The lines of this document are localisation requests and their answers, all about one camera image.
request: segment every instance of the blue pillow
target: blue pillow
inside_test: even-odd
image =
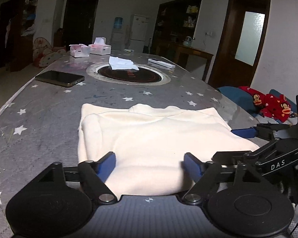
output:
[[[219,87],[218,91],[232,100],[235,104],[243,108],[251,116],[256,117],[258,109],[254,106],[253,97],[247,92],[231,86]]]

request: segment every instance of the white refrigerator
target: white refrigerator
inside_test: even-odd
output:
[[[129,49],[142,53],[145,45],[149,18],[133,15],[130,23]]]

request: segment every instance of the smartphone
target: smartphone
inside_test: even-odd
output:
[[[58,86],[72,87],[85,80],[85,77],[67,72],[47,71],[35,76],[35,79]]]

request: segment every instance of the white box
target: white box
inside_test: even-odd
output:
[[[89,45],[91,48],[91,54],[94,55],[110,55],[111,46],[110,45]]]
[[[84,44],[79,44],[79,45],[70,45],[71,47],[71,56],[80,58],[80,57],[89,57],[91,48],[84,45]]]
[[[111,52],[111,46],[106,45],[106,38],[97,37],[94,44],[89,45],[91,48],[90,53],[94,55],[109,55]]]

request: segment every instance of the table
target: table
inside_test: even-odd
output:
[[[175,56],[174,56],[174,59],[172,61],[176,64],[178,64],[178,62],[179,62],[179,57],[180,57],[181,53],[187,54],[187,55],[195,55],[195,56],[199,56],[201,58],[205,58],[207,60],[207,62],[205,64],[202,80],[203,81],[206,80],[207,72],[210,68],[210,64],[211,64],[213,54],[204,52],[204,51],[202,51],[200,49],[197,49],[197,48],[187,47],[187,46],[184,46],[184,45],[176,43],[176,42],[166,41],[166,40],[159,40],[158,45],[157,45],[157,49],[156,49],[156,55],[159,55],[160,47],[167,47],[167,48],[175,49]]]
[[[143,65],[148,64],[148,58],[170,62],[156,55],[121,51],[113,51],[112,56]],[[171,78],[161,86],[109,83],[86,73],[90,65],[108,61],[109,55],[78,59],[65,55],[46,70],[84,75],[83,83],[65,88],[32,80],[6,103],[0,115],[0,237],[12,236],[4,212],[8,201],[21,188],[55,161],[63,166],[78,164],[78,126],[85,103],[110,108],[130,108],[138,103],[190,110],[214,107],[234,129],[258,123],[231,100],[178,66],[173,70],[159,68]],[[132,97],[133,101],[126,101],[125,97]],[[255,143],[264,144],[259,139]]]

